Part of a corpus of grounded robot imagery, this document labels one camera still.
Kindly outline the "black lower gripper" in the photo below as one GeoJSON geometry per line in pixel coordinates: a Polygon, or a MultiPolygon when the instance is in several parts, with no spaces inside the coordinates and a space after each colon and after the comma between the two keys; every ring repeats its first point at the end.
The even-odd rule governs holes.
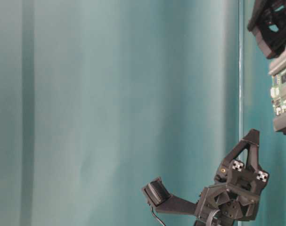
{"type": "Polygon", "coordinates": [[[229,167],[223,166],[219,172],[226,181],[205,187],[197,205],[169,193],[160,177],[142,188],[147,204],[158,213],[196,214],[204,226],[232,226],[235,221],[255,220],[261,192],[269,179],[259,165],[259,143],[260,132],[251,129],[224,158],[224,165],[229,167]],[[234,159],[245,149],[248,157],[244,167],[243,162],[234,159]]]}

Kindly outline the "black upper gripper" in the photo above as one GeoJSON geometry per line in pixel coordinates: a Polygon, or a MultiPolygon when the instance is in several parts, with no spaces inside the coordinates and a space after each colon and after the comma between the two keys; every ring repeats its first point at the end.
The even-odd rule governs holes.
{"type": "Polygon", "coordinates": [[[247,29],[267,59],[286,48],[286,0],[256,0],[247,29]]]}

